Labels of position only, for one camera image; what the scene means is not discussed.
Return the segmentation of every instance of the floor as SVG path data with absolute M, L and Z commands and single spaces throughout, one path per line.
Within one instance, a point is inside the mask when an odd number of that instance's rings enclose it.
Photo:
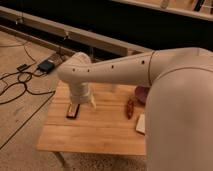
M 0 47 L 16 45 L 25 42 L 20 38 L 0 31 Z M 54 53 L 34 43 L 27 43 L 26 49 L 29 54 L 42 61 Z M 0 48 L 0 74 L 16 72 L 16 68 L 24 63 L 31 64 L 33 61 L 26 55 L 23 46 Z M 17 76 L 4 79 L 7 83 L 16 82 Z M 47 92 L 55 90 L 58 83 L 56 71 L 45 77 L 33 78 L 28 82 L 28 88 L 33 92 Z M 0 90 L 5 83 L 0 82 Z M 0 103 L 19 95 L 23 91 L 22 85 L 9 89 L 0 97 Z M 25 93 L 19 99 L 0 105 L 0 147 L 8 138 L 48 99 L 49 95 L 33 96 Z M 0 150 L 0 170 L 63 170 L 61 164 L 51 152 L 36 150 L 36 143 L 48 112 L 50 101 L 39 110 L 21 130 Z M 145 157 L 141 156 L 118 156 L 63 153 L 70 168 L 75 171 L 144 171 Z

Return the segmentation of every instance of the table top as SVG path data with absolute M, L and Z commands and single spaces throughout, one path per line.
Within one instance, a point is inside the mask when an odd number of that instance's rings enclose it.
M 126 103 L 135 86 L 91 84 L 96 109 L 82 104 L 76 119 L 66 118 L 68 86 L 59 82 L 49 108 L 37 149 L 44 151 L 145 155 L 145 137 L 135 131 L 144 106 L 135 102 L 133 117 L 126 116 Z

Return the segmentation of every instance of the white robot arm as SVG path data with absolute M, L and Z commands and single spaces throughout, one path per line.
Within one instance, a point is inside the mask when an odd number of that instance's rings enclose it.
M 91 63 L 76 53 L 59 78 L 80 104 L 89 82 L 152 87 L 146 103 L 148 171 L 213 170 L 213 53 L 200 48 L 153 51 Z

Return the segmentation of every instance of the wire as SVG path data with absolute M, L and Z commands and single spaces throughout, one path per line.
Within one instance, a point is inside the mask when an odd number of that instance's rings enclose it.
M 25 92 L 27 91 L 27 85 L 26 83 L 24 82 L 16 82 L 16 83 L 13 83 L 11 85 L 9 85 L 5 90 L 3 90 L 0 94 L 0 96 L 2 96 L 9 88 L 15 86 L 15 85 L 18 85 L 18 84 L 22 84 L 24 86 L 24 91 L 22 93 L 20 93 L 18 96 L 16 96 L 15 98 L 12 98 L 10 100 L 7 100 L 7 101 L 4 101 L 4 102 L 0 102 L 0 105 L 4 105 L 4 104 L 7 104 L 7 103 L 10 103 L 18 98 L 20 98 L 21 96 L 23 96 L 25 94 Z
M 14 73 L 6 73 L 7 75 L 3 74 L 3 76 L 0 78 L 0 81 L 3 81 L 5 83 L 6 86 L 4 86 L 3 90 L 0 92 L 0 97 L 7 91 L 9 90 L 10 88 L 12 88 L 13 86 L 16 86 L 16 85 L 19 85 L 19 84 L 22 84 L 24 86 L 24 90 L 21 94 L 19 94 L 18 96 L 10 99 L 10 100 L 7 100 L 7 101 L 3 101 L 3 102 L 0 102 L 0 105 L 4 105 L 4 104 L 7 104 L 7 103 L 10 103 L 18 98 L 20 98 L 21 96 L 23 96 L 26 92 L 28 92 L 29 94 L 31 95 L 45 95 L 45 94 L 49 94 L 49 93 L 52 93 L 53 91 L 50 91 L 50 92 L 43 92 L 43 93 L 34 93 L 30 90 L 28 90 L 28 86 L 27 86 L 27 83 L 34 77 L 41 77 L 43 75 L 45 75 L 45 73 L 41 74 L 41 75 L 37 75 L 35 74 L 35 72 L 37 71 L 37 69 L 33 72 L 14 72 Z M 5 78 L 8 78 L 10 76 L 13 76 L 13 75 L 18 75 L 17 76 L 17 82 L 11 84 L 11 85 L 8 85 L 8 83 L 4 80 Z
M 51 95 L 44 101 L 44 103 L 42 103 L 42 105 L 30 115 L 30 117 L 4 142 L 4 144 L 2 144 L 0 150 L 2 150 L 10 142 L 10 140 L 33 118 L 33 116 L 35 116 L 35 114 L 53 97 L 55 91 L 52 91 L 49 94 Z
M 33 65 L 37 64 L 37 61 L 36 61 L 36 60 L 29 54 L 29 52 L 27 51 L 26 46 L 23 45 L 23 47 L 24 47 L 24 51 L 25 51 L 25 53 L 27 54 L 27 56 L 33 61 L 33 63 L 30 64 L 30 66 L 33 66 Z
M 194 11 L 200 11 L 203 3 L 204 3 L 204 0 L 198 0 L 196 6 L 194 7 Z
M 24 1 L 21 0 L 21 19 L 24 20 Z
M 14 44 L 14 45 L 0 45 L 0 48 L 10 48 L 10 47 L 19 47 L 19 46 L 24 46 L 25 44 L 27 44 L 28 41 L 21 43 L 21 44 Z

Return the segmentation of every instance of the black device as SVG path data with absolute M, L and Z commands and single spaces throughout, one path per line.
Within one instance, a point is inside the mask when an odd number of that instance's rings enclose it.
M 44 60 L 38 65 L 38 69 L 45 73 L 50 73 L 55 68 L 55 65 L 52 61 Z
M 24 70 L 28 69 L 30 67 L 30 65 L 27 65 L 27 64 L 23 64 L 23 65 L 20 65 L 17 70 L 19 72 L 23 72 Z

